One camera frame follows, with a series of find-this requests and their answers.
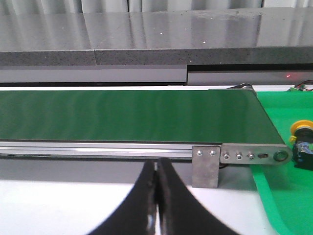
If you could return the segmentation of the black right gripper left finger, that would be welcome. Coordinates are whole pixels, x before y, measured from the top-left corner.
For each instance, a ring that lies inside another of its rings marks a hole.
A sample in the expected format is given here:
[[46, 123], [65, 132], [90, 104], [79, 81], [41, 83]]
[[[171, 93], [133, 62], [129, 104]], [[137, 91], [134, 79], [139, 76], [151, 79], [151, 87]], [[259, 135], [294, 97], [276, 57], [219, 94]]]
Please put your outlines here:
[[146, 161], [132, 190], [118, 208], [91, 235], [153, 235], [157, 206], [155, 165]]

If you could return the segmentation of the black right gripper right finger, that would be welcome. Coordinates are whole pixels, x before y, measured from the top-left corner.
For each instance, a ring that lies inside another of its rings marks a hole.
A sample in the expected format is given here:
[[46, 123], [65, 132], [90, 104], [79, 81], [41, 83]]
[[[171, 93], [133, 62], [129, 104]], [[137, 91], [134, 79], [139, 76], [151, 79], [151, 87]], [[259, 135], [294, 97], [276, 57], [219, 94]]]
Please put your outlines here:
[[163, 235], [236, 235], [188, 190], [171, 161], [157, 162], [157, 199]]

